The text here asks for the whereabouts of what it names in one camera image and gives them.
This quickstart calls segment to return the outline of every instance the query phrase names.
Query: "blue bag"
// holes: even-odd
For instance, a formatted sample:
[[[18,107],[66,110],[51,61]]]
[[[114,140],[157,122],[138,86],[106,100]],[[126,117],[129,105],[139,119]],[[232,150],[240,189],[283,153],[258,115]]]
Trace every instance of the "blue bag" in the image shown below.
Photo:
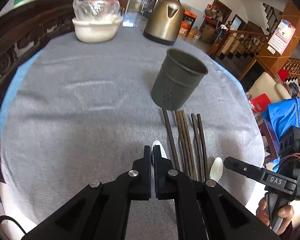
[[[269,104],[262,113],[263,119],[268,120],[279,140],[280,136],[291,126],[300,128],[300,99],[286,99],[278,103]],[[277,164],[273,171],[278,170],[279,159],[272,161]]]

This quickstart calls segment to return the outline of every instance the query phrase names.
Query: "wooden chopstick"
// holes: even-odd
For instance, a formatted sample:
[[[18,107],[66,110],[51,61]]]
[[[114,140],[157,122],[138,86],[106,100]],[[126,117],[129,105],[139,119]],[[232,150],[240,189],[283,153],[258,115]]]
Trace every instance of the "wooden chopstick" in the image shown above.
[[[192,146],[191,146],[191,140],[190,140],[190,135],[189,135],[189,129],[188,129],[188,124],[187,124],[187,120],[186,120],[186,114],[185,111],[182,110],[182,118],[183,118],[183,122],[185,125],[185,130],[186,130],[186,138],[187,138],[187,142],[188,142],[188,148],[189,148],[189,155],[188,155],[188,159],[190,159],[191,162],[191,170],[193,173],[193,178],[194,180],[197,180],[197,173],[195,171],[195,166],[194,166],[194,158],[193,158],[193,152],[192,152]]]
[[[203,158],[203,167],[204,167],[204,181],[206,181],[207,179],[209,179],[209,171],[208,171],[207,149],[206,149],[206,143],[204,141],[204,133],[203,133],[200,114],[197,114],[197,119],[198,119],[199,132],[201,138],[202,158]]]
[[[169,138],[170,147],[171,147],[171,151],[172,151],[174,167],[177,171],[180,171],[177,150],[176,150],[176,146],[174,144],[174,139],[173,139],[173,134],[172,134],[172,130],[171,130],[170,122],[169,122],[168,113],[167,113],[166,109],[162,109],[162,112],[163,112],[164,122],[166,123],[166,128],[167,128],[168,138]]]
[[[194,134],[195,134],[195,143],[197,145],[198,160],[199,160],[198,179],[199,179],[199,181],[202,182],[202,181],[204,181],[203,155],[202,155],[202,149],[201,149],[200,136],[199,136],[199,132],[198,132],[198,125],[197,125],[194,114],[191,114],[191,120],[192,120],[192,124],[193,124],[193,129],[194,129]]]
[[[181,119],[180,119],[180,115],[179,115],[178,111],[174,111],[174,113],[175,113],[176,119],[177,119],[177,126],[178,126],[180,141],[181,141],[183,160],[184,160],[184,163],[185,163],[185,172],[190,177],[186,145],[185,145],[185,140],[184,140],[183,134],[182,134]]]
[[[185,147],[186,147],[186,154],[187,154],[187,165],[188,165],[188,169],[189,169],[189,175],[190,175],[190,178],[193,179],[194,176],[193,176],[193,170],[192,170],[192,167],[191,167],[191,163],[190,163],[190,151],[189,151],[189,144],[188,144],[188,141],[187,141],[187,136],[186,136],[186,128],[185,128],[185,123],[183,121],[183,116],[182,116],[182,112],[181,111],[178,111],[179,112],[179,116],[180,116],[180,122],[181,122],[181,129],[182,129],[182,136],[183,136],[183,140],[185,142]]]

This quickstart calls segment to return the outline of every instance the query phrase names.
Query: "white bowl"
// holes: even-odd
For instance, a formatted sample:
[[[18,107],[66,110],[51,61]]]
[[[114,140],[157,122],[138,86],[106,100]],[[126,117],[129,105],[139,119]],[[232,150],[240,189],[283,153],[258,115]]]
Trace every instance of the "white bowl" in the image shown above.
[[[83,42],[93,43],[112,39],[122,22],[122,17],[113,23],[82,22],[77,21],[76,18],[73,18],[72,22],[77,38]]]

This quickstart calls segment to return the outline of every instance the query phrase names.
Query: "screw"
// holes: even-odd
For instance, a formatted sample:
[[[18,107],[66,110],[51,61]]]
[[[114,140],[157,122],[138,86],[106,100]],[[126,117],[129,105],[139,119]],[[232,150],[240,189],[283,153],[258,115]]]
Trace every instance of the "screw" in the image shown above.
[[[139,172],[136,170],[131,170],[128,172],[128,174],[130,177],[136,177],[136,176],[138,176]]]
[[[100,181],[97,179],[94,179],[92,182],[89,183],[90,187],[99,187]]]
[[[178,171],[175,170],[175,169],[171,169],[171,170],[168,171],[168,174],[169,174],[170,176],[176,176],[176,175],[178,174]]]
[[[208,180],[206,181],[206,185],[207,185],[208,187],[214,187],[216,184],[217,184],[217,183],[216,183],[213,179],[208,179]]]

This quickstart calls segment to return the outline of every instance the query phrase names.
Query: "orange column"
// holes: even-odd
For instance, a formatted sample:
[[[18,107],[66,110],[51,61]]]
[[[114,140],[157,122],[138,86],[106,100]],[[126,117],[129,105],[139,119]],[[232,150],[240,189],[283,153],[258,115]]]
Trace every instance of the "orange column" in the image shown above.
[[[267,49],[269,45],[265,44],[257,56],[257,61],[263,65],[266,72],[272,75],[277,74],[284,66],[300,40],[300,12],[291,0],[288,0],[282,14],[282,19],[287,20],[296,28],[296,31],[283,54],[280,55],[278,52],[272,54]]]

